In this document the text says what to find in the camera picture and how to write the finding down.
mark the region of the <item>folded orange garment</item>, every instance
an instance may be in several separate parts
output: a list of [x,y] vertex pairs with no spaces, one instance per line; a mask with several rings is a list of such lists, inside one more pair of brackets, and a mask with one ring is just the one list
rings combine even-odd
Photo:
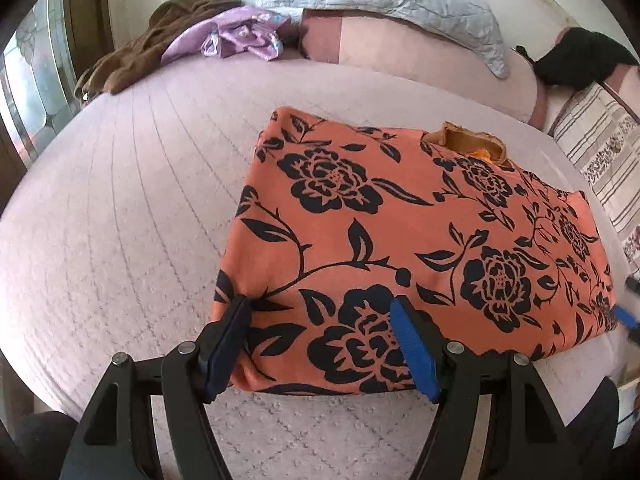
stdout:
[[273,113],[213,305],[219,319],[236,294],[254,300],[235,386],[413,388],[388,323],[398,296],[476,353],[539,359],[615,326],[585,196],[420,142],[423,133]]

